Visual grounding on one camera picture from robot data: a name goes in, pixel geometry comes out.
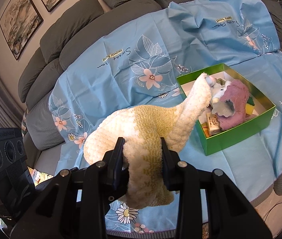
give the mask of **open box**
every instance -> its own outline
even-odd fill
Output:
[[[203,72],[215,78],[222,78],[225,81],[239,79],[248,87],[250,96],[253,98],[255,104],[253,114],[257,115],[257,117],[254,117],[253,119],[248,120],[236,127],[222,131],[219,134],[206,137],[201,123],[206,122],[206,112],[208,109],[203,112],[203,114],[197,120],[195,127],[199,134],[204,152],[207,156],[235,145],[244,139],[247,139],[248,137],[260,132],[270,124],[273,112],[275,110],[275,105],[252,83],[225,64],[214,65],[177,77],[180,93],[184,99],[190,92],[195,80]]]

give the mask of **flower center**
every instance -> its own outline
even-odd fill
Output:
[[[128,209],[128,208],[124,210],[123,215],[124,215],[125,217],[128,217],[128,216],[129,216],[129,209]]]

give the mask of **metal screw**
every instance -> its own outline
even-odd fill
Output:
[[[215,173],[216,176],[222,176],[224,172],[220,169],[215,169],[214,173]]]
[[[63,169],[63,170],[60,171],[60,175],[61,175],[62,177],[68,176],[69,173],[70,173],[70,172],[69,172],[68,169]]]
[[[184,167],[187,167],[187,166],[188,166],[188,163],[185,162],[185,161],[179,161],[179,162],[178,162],[178,166],[184,168]]]
[[[105,162],[103,162],[103,161],[96,162],[96,166],[101,168],[101,167],[105,166]]]

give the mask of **green box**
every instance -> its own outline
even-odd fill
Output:
[[[205,155],[208,156],[218,151],[221,151],[222,149],[235,145],[238,142],[241,142],[244,139],[247,139],[248,137],[255,135],[256,133],[260,132],[262,129],[266,128],[270,124],[271,118],[273,116],[273,112],[275,110],[275,105],[252,83],[250,83],[238,72],[231,69],[225,64],[214,65],[208,68],[204,68],[177,77],[180,93],[184,99],[186,98],[186,95],[181,86],[196,80],[203,72],[209,75],[224,72],[228,74],[230,77],[232,77],[233,79],[241,80],[241,82],[248,87],[250,94],[259,102],[261,106],[263,106],[265,110],[257,117],[248,120],[247,122],[239,126],[223,131],[222,133],[219,133],[217,135],[210,136],[208,138],[205,136],[199,120],[197,120],[195,127],[199,134]]]

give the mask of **yellow sponge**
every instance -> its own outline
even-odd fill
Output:
[[[247,103],[247,104],[245,105],[246,114],[252,115],[254,108],[255,108],[255,106],[252,106],[251,104],[248,104],[248,103]]]

